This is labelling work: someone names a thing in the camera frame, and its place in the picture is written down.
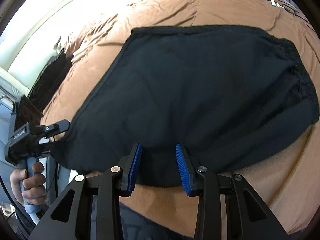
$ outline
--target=silver screw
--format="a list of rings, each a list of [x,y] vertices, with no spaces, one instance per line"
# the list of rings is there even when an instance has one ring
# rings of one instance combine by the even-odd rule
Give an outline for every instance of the silver screw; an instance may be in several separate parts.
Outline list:
[[[76,176],[76,181],[83,181],[84,180],[84,176],[83,175],[77,175]]]
[[[111,168],[111,171],[112,172],[119,172],[121,170],[121,168],[119,167],[119,166],[113,166],[112,168]]]
[[[243,179],[243,177],[240,174],[235,174],[233,175],[234,180],[236,181],[241,181]]]
[[[198,171],[199,172],[206,172],[208,169],[206,168],[206,167],[204,167],[204,166],[200,166],[200,167],[198,167]]]

